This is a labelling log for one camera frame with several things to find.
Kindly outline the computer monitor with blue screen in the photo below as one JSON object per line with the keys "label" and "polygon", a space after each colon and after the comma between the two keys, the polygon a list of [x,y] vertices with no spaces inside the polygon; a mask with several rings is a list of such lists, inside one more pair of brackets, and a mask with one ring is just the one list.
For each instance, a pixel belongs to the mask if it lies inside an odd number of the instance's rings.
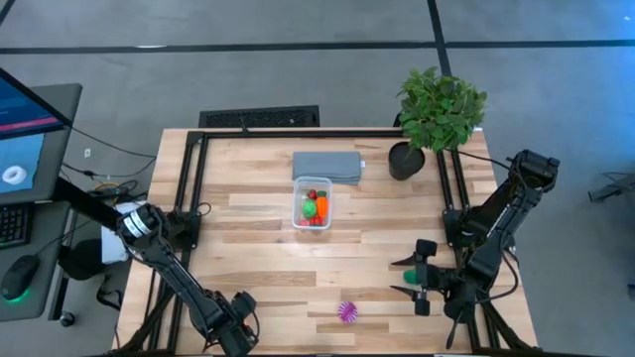
{"label": "computer monitor with blue screen", "polygon": [[0,67],[0,205],[49,200],[72,122]]}

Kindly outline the purple striped toy onion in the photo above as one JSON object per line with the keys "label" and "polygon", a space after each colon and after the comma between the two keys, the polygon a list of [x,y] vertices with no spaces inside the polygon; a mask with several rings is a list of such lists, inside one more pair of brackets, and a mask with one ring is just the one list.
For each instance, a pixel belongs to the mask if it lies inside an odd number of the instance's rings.
{"label": "purple striped toy onion", "polygon": [[344,323],[352,323],[358,316],[358,309],[352,301],[343,301],[338,307],[338,317]]}

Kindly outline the green plant in black pot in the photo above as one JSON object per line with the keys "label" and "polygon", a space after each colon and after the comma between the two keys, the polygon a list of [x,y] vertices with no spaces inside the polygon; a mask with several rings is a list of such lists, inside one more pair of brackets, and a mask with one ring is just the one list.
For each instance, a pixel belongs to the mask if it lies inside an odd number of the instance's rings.
{"label": "green plant in black pot", "polygon": [[389,151],[389,174],[406,180],[426,162],[424,150],[434,154],[465,144],[484,119],[488,94],[459,77],[441,75],[434,66],[412,69],[397,98],[405,142]]}

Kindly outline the white bag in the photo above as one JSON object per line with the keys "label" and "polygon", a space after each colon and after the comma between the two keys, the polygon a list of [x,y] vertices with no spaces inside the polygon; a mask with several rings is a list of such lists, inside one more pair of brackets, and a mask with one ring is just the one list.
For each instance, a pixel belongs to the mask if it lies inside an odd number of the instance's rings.
{"label": "white bag", "polygon": [[129,255],[121,239],[114,231],[102,226],[101,232],[101,262],[105,265],[125,262]]}

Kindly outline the black keyboard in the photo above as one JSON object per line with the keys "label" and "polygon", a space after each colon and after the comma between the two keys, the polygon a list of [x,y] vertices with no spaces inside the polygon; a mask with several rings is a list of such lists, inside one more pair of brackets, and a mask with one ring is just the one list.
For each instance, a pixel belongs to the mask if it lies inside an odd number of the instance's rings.
{"label": "black keyboard", "polygon": [[30,242],[33,210],[32,203],[0,206],[0,250]]}

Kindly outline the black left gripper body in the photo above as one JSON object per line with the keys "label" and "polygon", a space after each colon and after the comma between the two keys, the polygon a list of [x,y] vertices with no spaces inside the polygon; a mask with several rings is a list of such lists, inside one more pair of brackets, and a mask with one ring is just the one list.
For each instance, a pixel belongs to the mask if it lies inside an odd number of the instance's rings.
{"label": "black left gripper body", "polygon": [[231,302],[223,297],[219,306],[222,314],[213,326],[215,341],[225,355],[247,355],[259,341],[245,322],[255,312],[256,300],[247,292],[239,292]]}

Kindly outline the black computer mouse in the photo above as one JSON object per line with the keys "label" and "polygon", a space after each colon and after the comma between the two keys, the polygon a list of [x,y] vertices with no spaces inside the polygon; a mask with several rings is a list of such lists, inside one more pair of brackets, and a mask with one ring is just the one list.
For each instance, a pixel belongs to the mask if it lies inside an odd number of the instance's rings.
{"label": "black computer mouse", "polygon": [[23,296],[40,263],[40,258],[37,255],[24,255],[17,259],[0,282],[0,295],[5,300],[14,300]]}

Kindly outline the folded grey cloth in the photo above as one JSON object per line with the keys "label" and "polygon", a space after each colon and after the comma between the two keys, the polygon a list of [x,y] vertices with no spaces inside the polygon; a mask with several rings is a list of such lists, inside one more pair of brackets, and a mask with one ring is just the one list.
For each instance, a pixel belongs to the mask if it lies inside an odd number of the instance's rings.
{"label": "folded grey cloth", "polygon": [[333,183],[357,185],[364,168],[359,152],[294,152],[292,179],[326,178]]}

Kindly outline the black round stool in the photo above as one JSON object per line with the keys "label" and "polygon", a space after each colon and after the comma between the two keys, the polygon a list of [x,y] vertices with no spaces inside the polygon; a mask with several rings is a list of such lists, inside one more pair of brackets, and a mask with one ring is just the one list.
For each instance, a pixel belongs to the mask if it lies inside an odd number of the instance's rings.
{"label": "black round stool", "polygon": [[71,279],[85,281],[105,271],[101,254],[100,239],[84,240],[74,247],[61,246],[58,263]]}

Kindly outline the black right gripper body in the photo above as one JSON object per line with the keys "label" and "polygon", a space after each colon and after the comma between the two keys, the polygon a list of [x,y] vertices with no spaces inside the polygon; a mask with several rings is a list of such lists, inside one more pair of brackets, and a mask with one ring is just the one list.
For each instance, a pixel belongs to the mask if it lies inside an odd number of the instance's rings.
{"label": "black right gripper body", "polygon": [[459,306],[451,296],[454,284],[454,269],[439,268],[428,263],[428,259],[437,253],[438,244],[434,241],[418,239],[415,250],[415,280],[422,289],[415,294],[415,314],[428,316],[430,302],[427,291],[434,291],[444,296],[444,314],[459,316]]}

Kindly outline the clear plastic tupperware container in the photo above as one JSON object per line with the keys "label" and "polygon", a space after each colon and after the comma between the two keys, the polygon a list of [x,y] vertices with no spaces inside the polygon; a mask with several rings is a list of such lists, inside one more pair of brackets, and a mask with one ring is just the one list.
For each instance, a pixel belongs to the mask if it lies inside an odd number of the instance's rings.
{"label": "clear plastic tupperware container", "polygon": [[[301,219],[305,219],[302,215],[302,204],[308,198],[308,192],[314,189],[316,192],[323,190],[327,193],[327,199],[329,204],[328,218],[323,221],[322,227],[310,226],[302,227],[298,224]],[[294,198],[292,207],[292,225],[299,230],[327,230],[331,225],[332,220],[332,181],[328,178],[315,178],[315,177],[299,177],[294,181]]]}

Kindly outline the black aluminium table frame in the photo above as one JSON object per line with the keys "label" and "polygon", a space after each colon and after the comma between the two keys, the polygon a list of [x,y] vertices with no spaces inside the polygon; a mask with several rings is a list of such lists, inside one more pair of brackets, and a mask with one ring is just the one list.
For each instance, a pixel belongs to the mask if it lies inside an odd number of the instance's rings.
{"label": "black aluminium table frame", "polygon": [[[418,239],[439,244],[433,263],[454,264],[445,242],[445,198],[464,182],[482,202],[496,187],[485,139],[474,134],[459,166],[424,168],[397,181],[388,172],[395,128],[260,130],[168,129],[161,139],[149,189],[165,210],[197,206],[198,243],[185,262],[200,283],[227,296],[251,294],[256,312],[247,320],[259,332],[256,353],[442,354],[470,351],[469,330],[443,314],[431,295],[431,312],[418,316],[394,290]],[[327,230],[292,225],[292,158],[300,151],[359,152],[365,162],[357,185],[336,185]],[[338,317],[352,301],[352,323]]]}

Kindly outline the dark grey floor stand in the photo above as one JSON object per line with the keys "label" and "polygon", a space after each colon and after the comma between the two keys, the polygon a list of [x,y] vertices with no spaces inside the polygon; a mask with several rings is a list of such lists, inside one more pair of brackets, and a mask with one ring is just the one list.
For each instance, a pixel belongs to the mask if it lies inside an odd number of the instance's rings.
{"label": "dark grey floor stand", "polygon": [[610,183],[587,193],[592,203],[601,203],[609,197],[618,196],[625,192],[635,192],[635,173],[606,172],[601,175],[609,179]]}

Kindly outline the black monitor mount bar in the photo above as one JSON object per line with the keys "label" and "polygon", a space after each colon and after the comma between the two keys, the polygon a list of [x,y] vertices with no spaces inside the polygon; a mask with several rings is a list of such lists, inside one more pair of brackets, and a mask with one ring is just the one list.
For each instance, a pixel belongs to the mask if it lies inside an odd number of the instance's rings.
{"label": "black monitor mount bar", "polygon": [[53,201],[65,201],[79,213],[112,231],[117,228],[121,213],[65,180],[58,178],[52,195]]}

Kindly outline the grey computer desk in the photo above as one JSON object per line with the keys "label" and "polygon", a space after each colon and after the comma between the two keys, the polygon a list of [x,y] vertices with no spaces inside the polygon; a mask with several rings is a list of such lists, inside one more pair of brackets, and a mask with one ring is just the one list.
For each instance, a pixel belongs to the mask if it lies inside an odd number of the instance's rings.
{"label": "grey computer desk", "polygon": [[69,214],[70,205],[66,202],[33,205],[30,243],[0,249],[0,283],[19,258],[35,254],[40,262],[21,296],[5,299],[0,294],[0,323],[38,318],[44,313],[62,245],[59,237],[65,231]]}

